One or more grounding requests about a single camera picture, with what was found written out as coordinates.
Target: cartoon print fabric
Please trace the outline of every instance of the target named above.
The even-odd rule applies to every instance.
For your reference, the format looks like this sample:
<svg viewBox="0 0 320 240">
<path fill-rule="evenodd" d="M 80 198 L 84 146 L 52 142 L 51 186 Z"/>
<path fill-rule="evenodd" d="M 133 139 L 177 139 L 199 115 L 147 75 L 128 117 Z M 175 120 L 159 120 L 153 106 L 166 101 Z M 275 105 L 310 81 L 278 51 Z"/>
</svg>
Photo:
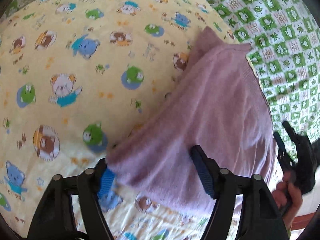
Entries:
<svg viewBox="0 0 320 240">
<path fill-rule="evenodd" d="M 302 0 L 207 0 L 234 32 L 250 43 L 248 57 L 259 75 L 286 149 L 295 146 L 281 123 L 311 141 L 320 137 L 320 29 Z"/>
<path fill-rule="evenodd" d="M 0 24 L 0 212 L 26 237 L 52 176 L 94 167 L 139 130 L 202 29 L 237 41 L 205 0 L 15 1 Z M 117 184 L 99 203 L 114 236 L 129 240 L 197 240 L 207 221 L 182 225 L 179 212 Z"/>
</svg>

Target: metal bolt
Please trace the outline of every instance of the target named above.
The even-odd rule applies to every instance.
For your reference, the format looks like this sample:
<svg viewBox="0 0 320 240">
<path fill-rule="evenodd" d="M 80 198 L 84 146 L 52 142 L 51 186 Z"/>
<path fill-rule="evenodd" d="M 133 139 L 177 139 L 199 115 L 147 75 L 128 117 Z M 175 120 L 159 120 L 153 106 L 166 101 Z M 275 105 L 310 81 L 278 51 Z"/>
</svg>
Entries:
<svg viewBox="0 0 320 240">
<path fill-rule="evenodd" d="M 56 174 L 56 175 L 54 175 L 54 176 L 52 177 L 52 179 L 55 180 L 55 181 L 57 181 L 57 180 L 59 180 L 59 179 L 61 179 L 61 178 L 62 178 L 62 176 L 61 176 L 60 174 Z"/>
<path fill-rule="evenodd" d="M 262 177 L 259 174 L 254 174 L 253 178 L 256 179 L 256 180 L 261 180 L 262 179 Z"/>
<path fill-rule="evenodd" d="M 220 169 L 220 173 L 223 175 L 227 175 L 229 173 L 229 170 L 226 168 L 222 168 L 222 169 Z"/>
<path fill-rule="evenodd" d="M 93 168 L 88 168 L 84 171 L 85 174 L 90 175 L 92 173 L 94 173 L 94 169 Z"/>
</svg>

